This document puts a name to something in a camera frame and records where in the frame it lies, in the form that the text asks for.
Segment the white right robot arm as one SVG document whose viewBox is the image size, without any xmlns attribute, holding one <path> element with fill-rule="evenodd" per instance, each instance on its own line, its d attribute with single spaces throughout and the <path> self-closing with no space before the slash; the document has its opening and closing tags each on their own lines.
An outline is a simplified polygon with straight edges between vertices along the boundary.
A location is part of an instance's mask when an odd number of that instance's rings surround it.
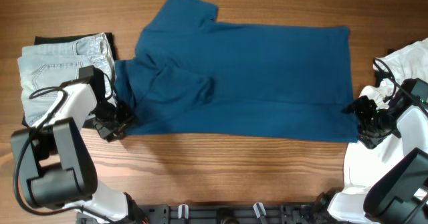
<svg viewBox="0 0 428 224">
<path fill-rule="evenodd" d="M 377 110 L 363 96 L 349 106 L 361 119 L 348 145 L 344 189 L 327 212 L 351 223 L 427 222 L 427 109 L 415 96 Z"/>
</svg>

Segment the white crumpled garment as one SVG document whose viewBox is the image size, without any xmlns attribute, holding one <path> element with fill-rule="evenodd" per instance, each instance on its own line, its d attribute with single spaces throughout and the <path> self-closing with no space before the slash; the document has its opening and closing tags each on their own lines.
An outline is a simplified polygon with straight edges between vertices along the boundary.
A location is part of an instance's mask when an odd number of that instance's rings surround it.
<svg viewBox="0 0 428 224">
<path fill-rule="evenodd" d="M 427 40 L 416 41 L 381 58 L 379 66 L 388 66 L 397 83 L 409 78 L 427 81 Z M 394 135 L 386 137 L 376 148 L 362 142 L 350 143 L 344 158 L 344 188 L 347 195 L 366 194 L 416 144 L 405 144 Z"/>
</svg>

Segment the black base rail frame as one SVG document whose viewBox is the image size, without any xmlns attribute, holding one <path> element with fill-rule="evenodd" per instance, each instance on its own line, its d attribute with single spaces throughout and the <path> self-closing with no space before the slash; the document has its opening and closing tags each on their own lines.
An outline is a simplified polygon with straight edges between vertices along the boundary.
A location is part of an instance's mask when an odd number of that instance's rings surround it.
<svg viewBox="0 0 428 224">
<path fill-rule="evenodd" d="M 233 213 L 239 223 L 257 224 L 325 224 L 337 223 L 324 210 L 314 211 L 310 203 L 285 203 L 282 205 L 264 205 L 264 212 L 257 214 L 252 205 L 205 205 L 178 206 L 141 205 L 140 208 L 154 224 L 218 224 L 221 215 Z"/>
</svg>

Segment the blue t-shirt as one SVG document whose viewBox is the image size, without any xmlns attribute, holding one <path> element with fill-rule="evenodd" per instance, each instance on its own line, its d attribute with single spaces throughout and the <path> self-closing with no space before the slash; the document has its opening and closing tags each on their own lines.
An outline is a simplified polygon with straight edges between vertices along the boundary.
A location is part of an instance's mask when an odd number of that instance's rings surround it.
<svg viewBox="0 0 428 224">
<path fill-rule="evenodd" d="M 217 6 L 166 0 L 115 87 L 131 135 L 220 133 L 355 142 L 347 27 L 219 22 Z"/>
</svg>

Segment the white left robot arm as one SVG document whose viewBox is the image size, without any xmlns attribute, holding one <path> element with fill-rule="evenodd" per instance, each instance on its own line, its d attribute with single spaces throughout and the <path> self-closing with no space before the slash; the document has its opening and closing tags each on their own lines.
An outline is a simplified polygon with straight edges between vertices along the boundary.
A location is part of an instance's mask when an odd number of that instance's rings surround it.
<svg viewBox="0 0 428 224">
<path fill-rule="evenodd" d="M 100 110 L 115 121 L 104 79 L 81 78 L 32 92 L 29 99 L 55 92 L 56 100 L 33 126 L 11 135 L 15 159 L 13 192 L 19 206 L 38 216 L 76 211 L 97 223 L 146 223 L 132 197 L 98 180 L 80 131 Z"/>
</svg>

